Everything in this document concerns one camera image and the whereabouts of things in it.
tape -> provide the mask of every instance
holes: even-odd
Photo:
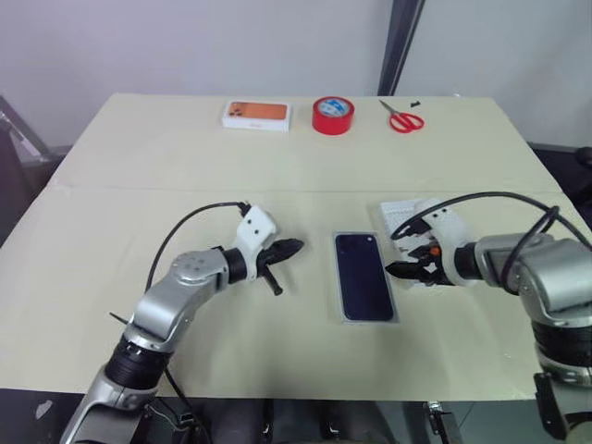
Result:
[[[313,105],[313,127],[330,136],[343,134],[353,120],[353,103],[342,97],[322,97]]]

red scissors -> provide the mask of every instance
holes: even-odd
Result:
[[[421,117],[416,116],[415,114],[400,113],[382,100],[378,100],[378,102],[380,102],[390,112],[388,123],[395,131],[407,133],[420,130],[424,127],[425,122]]]

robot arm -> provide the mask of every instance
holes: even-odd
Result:
[[[433,217],[422,220],[412,233],[432,228]],[[535,375],[543,426],[554,438],[566,439],[582,423],[592,421],[592,251],[575,240],[537,234],[512,261],[504,282],[504,267],[522,234],[456,245],[442,238],[435,235],[417,263],[395,262],[387,270],[427,285],[484,280],[518,295],[531,318],[543,369]],[[432,266],[431,272],[426,265]]]
[[[274,241],[274,221],[254,206],[237,230],[233,248],[184,253],[141,298],[113,355],[102,366],[62,436],[75,442],[129,443],[143,407],[196,311],[228,284],[264,276],[275,294],[281,288],[268,265],[286,260],[300,240]]]

black phone screen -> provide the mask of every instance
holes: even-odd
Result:
[[[352,321],[390,321],[390,289],[373,234],[335,236],[343,312]]]

orange phone box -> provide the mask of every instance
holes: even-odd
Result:
[[[288,131],[290,104],[261,102],[228,102],[222,115],[222,126],[248,130]]]

